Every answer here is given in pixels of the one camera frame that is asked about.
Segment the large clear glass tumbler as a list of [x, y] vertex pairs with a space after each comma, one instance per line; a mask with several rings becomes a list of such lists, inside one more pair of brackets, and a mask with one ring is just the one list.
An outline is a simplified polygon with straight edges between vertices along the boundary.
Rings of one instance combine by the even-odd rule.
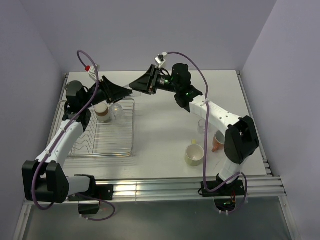
[[123, 125], [125, 123], [126, 114], [125, 114], [123, 107], [120, 104], [118, 104], [118, 103], [112, 104], [110, 106], [109, 110], [111, 113], [111, 118], [115, 124]]

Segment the brown and white paper cup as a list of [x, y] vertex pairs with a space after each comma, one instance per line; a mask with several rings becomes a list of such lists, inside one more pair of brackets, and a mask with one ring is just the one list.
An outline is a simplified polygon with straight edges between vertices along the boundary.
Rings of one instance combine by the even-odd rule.
[[111, 114], [106, 103], [101, 102], [95, 105], [93, 109], [98, 121], [105, 123], [111, 119]]

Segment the small clear glass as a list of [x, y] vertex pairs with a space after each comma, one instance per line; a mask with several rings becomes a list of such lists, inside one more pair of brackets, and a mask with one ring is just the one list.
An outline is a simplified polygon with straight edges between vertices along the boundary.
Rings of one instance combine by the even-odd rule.
[[132, 97], [133, 97], [133, 98], [139, 98], [139, 97], [141, 97], [141, 96], [142, 96], [142, 93], [139, 92], [139, 91], [134, 91], [134, 92], [132, 93]]
[[[198, 132], [199, 132], [199, 134], [202, 134], [202, 135], [204, 135], [205, 134], [205, 132], [206, 132], [206, 120], [205, 119], [200, 119], [199, 121], [198, 121], [198, 128], [197, 128], [197, 130], [198, 130]], [[212, 130], [211, 130], [211, 124], [210, 123], [208, 123], [207, 124], [207, 132], [208, 133], [210, 133]]]

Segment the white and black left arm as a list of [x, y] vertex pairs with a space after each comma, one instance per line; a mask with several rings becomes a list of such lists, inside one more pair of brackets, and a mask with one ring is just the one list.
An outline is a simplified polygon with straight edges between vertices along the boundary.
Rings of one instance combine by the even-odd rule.
[[91, 88], [77, 80], [65, 86], [64, 114], [56, 135], [35, 160], [26, 161], [22, 166], [24, 194], [28, 201], [61, 204], [76, 194], [86, 200], [96, 197], [98, 188], [94, 176], [80, 174], [67, 177], [63, 165], [90, 123], [90, 107], [102, 102], [117, 103], [132, 93], [132, 90], [112, 83], [105, 76]]

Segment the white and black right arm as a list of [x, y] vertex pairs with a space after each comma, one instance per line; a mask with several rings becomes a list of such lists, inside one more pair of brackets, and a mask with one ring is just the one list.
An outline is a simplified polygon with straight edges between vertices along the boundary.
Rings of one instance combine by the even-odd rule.
[[260, 142], [253, 119], [246, 115], [240, 117], [228, 112], [209, 101], [205, 95], [192, 85], [192, 74], [184, 63], [172, 67], [171, 74], [163, 75], [155, 65], [129, 87], [147, 95], [156, 94], [157, 90], [174, 93], [176, 103], [189, 113], [207, 120], [224, 136], [226, 161], [217, 175], [217, 191], [229, 194], [234, 188], [234, 181], [241, 173], [244, 162], [259, 148]]

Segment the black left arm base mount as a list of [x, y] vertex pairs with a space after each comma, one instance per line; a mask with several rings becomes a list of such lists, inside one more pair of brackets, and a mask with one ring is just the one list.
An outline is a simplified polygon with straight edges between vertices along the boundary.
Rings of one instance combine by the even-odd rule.
[[114, 186], [112, 184], [97, 185], [93, 193], [77, 193], [67, 197], [68, 202], [78, 202], [80, 215], [93, 218], [102, 212], [115, 213], [115, 207], [110, 203], [113, 199]]

